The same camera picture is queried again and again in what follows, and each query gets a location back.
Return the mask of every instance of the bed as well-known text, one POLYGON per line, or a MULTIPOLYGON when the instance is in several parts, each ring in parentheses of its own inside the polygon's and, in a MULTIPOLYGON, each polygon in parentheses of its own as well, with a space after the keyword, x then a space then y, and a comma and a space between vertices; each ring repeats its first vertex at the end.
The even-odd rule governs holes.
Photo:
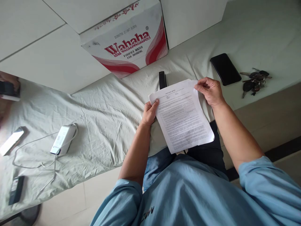
MULTIPOLYGON (((1 142, 19 126, 28 129, 28 135, 19 145, 73 122, 79 131, 67 155, 57 159, 55 180, 38 198, 39 191, 52 178, 53 168, 14 167, 15 150, 2 157, 0 219, 121 166, 142 119, 144 103, 150 93, 159 89, 160 71, 165 71, 168 85, 205 76, 218 79, 209 60, 225 52, 238 71, 251 72, 252 67, 257 67, 270 72, 273 78, 256 96, 241 99, 241 82, 222 87, 234 110, 300 82, 300 8, 297 0, 230 1, 220 23, 171 49, 166 57, 121 80, 110 74, 73 95, 21 79, 21 101, 12 105, 10 116, 0 130, 1 142), (22 199, 8 206, 12 179, 19 175, 27 176, 22 199)), ((200 104, 207 119, 214 120, 212 109, 202 96, 200 104)), ((23 166, 50 163, 54 139, 55 135, 24 146, 18 151, 16 163, 23 166)), ((156 121, 151 127, 149 155, 164 147, 166 142, 156 121)))

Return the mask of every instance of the charging cable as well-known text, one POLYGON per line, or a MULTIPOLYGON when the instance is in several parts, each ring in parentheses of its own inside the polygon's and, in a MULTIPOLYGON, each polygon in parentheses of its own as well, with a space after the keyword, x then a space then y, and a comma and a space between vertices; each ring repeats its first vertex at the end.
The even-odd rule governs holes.
POLYGON ((17 148, 16 149, 16 151, 15 151, 15 155, 14 155, 14 158, 13 158, 13 162, 12 162, 12 164, 14 165, 14 166, 17 166, 17 167, 21 167, 21 168, 26 168, 26 169, 35 169, 35 168, 39 168, 39 167, 44 167, 44 168, 47 168, 47 167, 49 167, 49 166, 51 166, 52 164, 54 164, 54 169, 53 169, 53 178, 41 189, 41 191, 38 193, 38 195, 37 195, 37 198, 40 196, 40 194, 43 192, 43 190, 47 187, 47 185, 49 185, 52 181, 54 181, 54 179, 55 179, 55 176, 56 176, 56 171, 55 171, 55 167, 56 167, 56 159, 57 159, 57 157, 58 157, 58 152, 60 151, 60 149, 62 148, 62 147, 64 147, 65 145, 67 145, 67 144, 69 144, 75 137, 76 137, 76 135, 77 135, 77 132, 78 132, 78 127, 77 127, 77 125, 75 124, 75 123, 71 123, 71 124, 69 124, 68 126, 71 126, 71 125, 74 125, 75 126, 75 128, 76 128, 76 131, 75 131, 75 133, 74 133, 74 135, 73 135, 73 137, 72 137, 72 139, 70 139, 68 142, 66 142, 64 145, 62 145, 58 150, 57 150, 57 152, 56 152, 56 154, 54 155, 54 160, 52 161, 52 163, 50 163, 48 166, 45 166, 43 163, 40 163, 38 166, 35 166, 35 167, 26 167, 26 166, 21 166, 21 165, 17 165, 17 164, 15 164, 15 160, 16 160, 16 157, 17 157, 17 151, 20 149, 20 148, 22 148, 22 147, 24 147, 25 145, 27 145, 27 144, 30 144, 30 143, 33 143, 33 142, 35 142, 35 141, 38 141, 38 140, 41 140, 41 139, 44 139, 44 138, 46 138, 46 137, 49 137, 49 136, 51 136, 51 135, 53 135, 53 134, 56 134, 56 133, 58 133, 58 132, 55 132, 55 133, 52 133, 52 134, 49 134, 49 135, 47 135, 47 136, 44 136, 44 137, 42 137, 42 138, 39 138, 39 139, 36 139, 36 140, 33 140, 33 141, 31 141, 31 142, 28 142, 28 143, 26 143, 26 144, 23 144, 22 146, 20 146, 19 148, 17 148))

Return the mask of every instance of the light blue shirt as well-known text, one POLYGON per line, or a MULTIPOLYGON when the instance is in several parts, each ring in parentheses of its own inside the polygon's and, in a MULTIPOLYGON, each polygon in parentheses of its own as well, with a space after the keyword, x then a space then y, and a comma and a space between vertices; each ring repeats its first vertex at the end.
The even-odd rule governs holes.
POLYGON ((301 225, 301 188, 267 157, 240 165, 243 190, 215 171, 177 160, 144 194, 118 180, 91 225, 301 225))

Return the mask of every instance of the white charger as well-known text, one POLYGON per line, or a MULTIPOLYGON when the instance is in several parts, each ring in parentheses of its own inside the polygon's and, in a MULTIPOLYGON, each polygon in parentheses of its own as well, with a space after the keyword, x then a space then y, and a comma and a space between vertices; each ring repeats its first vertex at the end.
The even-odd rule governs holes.
POLYGON ((56 155, 65 155, 76 131, 76 126, 62 126, 53 143, 50 153, 56 155))

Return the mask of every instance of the jeans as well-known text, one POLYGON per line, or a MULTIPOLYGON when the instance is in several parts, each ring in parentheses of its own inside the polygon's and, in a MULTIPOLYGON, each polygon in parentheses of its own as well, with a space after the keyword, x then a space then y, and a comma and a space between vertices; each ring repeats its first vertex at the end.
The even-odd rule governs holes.
MULTIPOLYGON (((215 136, 214 141, 188 149, 187 155, 196 161, 207 164, 208 166, 211 166, 212 168, 215 168, 226 174, 225 163, 223 160, 224 153, 220 146, 216 122, 211 122, 210 126, 215 136)), ((177 155, 170 154, 168 147, 166 147, 147 159, 143 179, 144 191, 146 191, 153 184, 157 176, 166 167, 168 167, 176 159, 176 157, 177 155)))

